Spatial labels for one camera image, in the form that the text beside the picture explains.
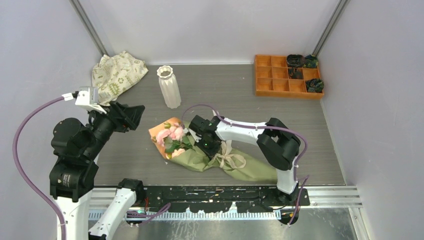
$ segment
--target orange wooden tray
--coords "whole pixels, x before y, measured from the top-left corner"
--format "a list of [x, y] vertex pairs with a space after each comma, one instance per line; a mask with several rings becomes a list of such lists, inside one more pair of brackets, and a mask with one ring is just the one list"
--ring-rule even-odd
[[303, 73], [303, 79], [291, 79], [286, 56], [256, 55], [254, 70], [256, 96], [298, 99], [321, 99], [322, 93], [307, 92], [305, 81], [321, 78], [318, 68], [295, 67]]

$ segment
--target white vase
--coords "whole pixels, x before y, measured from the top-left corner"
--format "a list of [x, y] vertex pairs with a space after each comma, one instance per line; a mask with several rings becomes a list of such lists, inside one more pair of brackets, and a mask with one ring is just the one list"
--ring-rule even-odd
[[181, 96], [172, 67], [159, 67], [157, 76], [159, 76], [159, 86], [166, 106], [171, 109], [177, 108], [181, 104]]

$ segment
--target beige ribbon bow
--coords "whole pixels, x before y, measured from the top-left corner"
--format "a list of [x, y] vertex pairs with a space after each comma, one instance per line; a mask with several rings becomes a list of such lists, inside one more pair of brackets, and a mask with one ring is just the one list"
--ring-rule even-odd
[[[219, 167], [223, 168], [224, 164], [227, 162], [232, 169], [242, 169], [246, 166], [246, 159], [240, 154], [230, 154], [233, 148], [231, 147], [231, 140], [222, 141], [221, 143], [222, 153], [217, 153], [213, 156], [212, 161], [221, 161]], [[233, 158], [241, 162], [240, 166], [237, 166]]]

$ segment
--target bouquet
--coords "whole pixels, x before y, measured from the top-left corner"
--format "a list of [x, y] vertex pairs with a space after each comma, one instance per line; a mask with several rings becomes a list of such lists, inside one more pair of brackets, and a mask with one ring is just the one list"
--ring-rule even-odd
[[243, 181], [277, 182], [277, 171], [269, 164], [231, 147], [231, 141], [222, 141], [219, 152], [212, 158], [197, 146], [195, 139], [182, 122], [176, 118], [148, 130], [152, 142], [163, 158], [184, 166], [185, 168], [204, 172], [212, 167], [219, 167], [231, 177]]

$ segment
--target gray floor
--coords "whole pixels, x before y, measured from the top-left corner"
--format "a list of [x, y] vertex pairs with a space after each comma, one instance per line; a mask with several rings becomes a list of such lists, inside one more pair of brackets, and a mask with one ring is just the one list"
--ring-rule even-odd
[[301, 209], [290, 228], [278, 220], [152, 221], [140, 227], [122, 222], [114, 240], [356, 240], [347, 208]]
[[[280, 119], [290, 129], [302, 133], [309, 148], [299, 161], [299, 176], [309, 174], [308, 185], [343, 185], [342, 173], [318, 100], [258, 97], [254, 92], [252, 65], [176, 65], [172, 66], [181, 94], [181, 106], [165, 105], [156, 70], [118, 98], [122, 104], [145, 105], [146, 109], [136, 131], [114, 133], [99, 156], [96, 185], [117, 185], [123, 178], [139, 179], [145, 185], [252, 185], [235, 180], [220, 168], [193, 172], [182, 166], [165, 163], [150, 140], [148, 129], [171, 117], [180, 118], [192, 105], [204, 103], [216, 107], [220, 114], [236, 121], [266, 122]], [[210, 119], [212, 111], [195, 108], [186, 115]], [[233, 143], [234, 147], [266, 161], [258, 147]]]

